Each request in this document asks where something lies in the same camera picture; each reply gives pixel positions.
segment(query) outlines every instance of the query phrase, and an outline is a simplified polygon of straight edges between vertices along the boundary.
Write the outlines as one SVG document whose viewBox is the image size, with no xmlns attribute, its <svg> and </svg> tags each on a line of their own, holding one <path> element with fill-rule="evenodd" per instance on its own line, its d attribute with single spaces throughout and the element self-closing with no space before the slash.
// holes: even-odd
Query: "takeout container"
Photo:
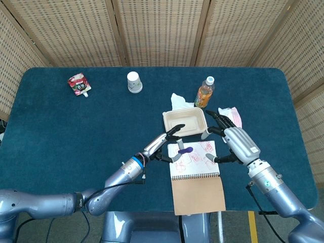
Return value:
<svg viewBox="0 0 324 243">
<path fill-rule="evenodd" d="M 198 107 L 163 112 L 166 131 L 178 124 L 185 124 L 174 135 L 179 137 L 203 133 L 207 129 L 207 122 L 202 109 Z"/>
</svg>

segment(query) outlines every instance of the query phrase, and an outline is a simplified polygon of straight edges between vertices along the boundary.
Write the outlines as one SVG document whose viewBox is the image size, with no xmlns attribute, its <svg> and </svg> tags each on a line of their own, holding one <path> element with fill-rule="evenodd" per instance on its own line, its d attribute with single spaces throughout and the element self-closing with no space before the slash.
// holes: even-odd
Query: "purple marker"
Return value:
<svg viewBox="0 0 324 243">
<path fill-rule="evenodd" d="M 193 148 L 192 147 L 187 147 L 185 149 L 179 150 L 178 153 L 184 154 L 184 153 L 191 153 L 192 151 L 193 151 Z"/>
</svg>

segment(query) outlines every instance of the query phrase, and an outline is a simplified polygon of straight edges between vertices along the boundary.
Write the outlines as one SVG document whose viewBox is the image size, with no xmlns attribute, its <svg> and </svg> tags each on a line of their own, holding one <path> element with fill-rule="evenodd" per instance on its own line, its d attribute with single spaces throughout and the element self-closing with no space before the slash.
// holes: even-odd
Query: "yellow tape on floor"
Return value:
<svg viewBox="0 0 324 243">
<path fill-rule="evenodd" d="M 258 243 L 257 225 L 255 223 L 255 216 L 253 211 L 248 211 L 251 243 Z"/>
</svg>

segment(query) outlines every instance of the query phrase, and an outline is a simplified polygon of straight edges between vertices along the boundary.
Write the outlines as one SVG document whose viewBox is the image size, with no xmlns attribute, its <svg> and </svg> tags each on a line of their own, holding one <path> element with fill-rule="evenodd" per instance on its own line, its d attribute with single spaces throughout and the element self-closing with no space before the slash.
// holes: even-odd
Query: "paper cup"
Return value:
<svg viewBox="0 0 324 243">
<path fill-rule="evenodd" d="M 138 93 L 142 90 L 143 85 L 137 72 L 134 71 L 129 72 L 127 74 L 127 81 L 128 81 L 128 90 L 131 93 Z"/>
</svg>

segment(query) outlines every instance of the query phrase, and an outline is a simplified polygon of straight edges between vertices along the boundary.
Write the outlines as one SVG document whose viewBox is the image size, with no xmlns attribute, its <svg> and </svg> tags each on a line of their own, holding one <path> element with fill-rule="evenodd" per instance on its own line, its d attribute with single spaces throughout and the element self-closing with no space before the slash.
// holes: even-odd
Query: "red snack package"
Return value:
<svg viewBox="0 0 324 243">
<path fill-rule="evenodd" d="M 90 90 L 91 87 L 83 73 L 74 75 L 67 82 L 73 89 L 75 95 L 83 94 L 88 97 L 87 91 Z"/>
</svg>

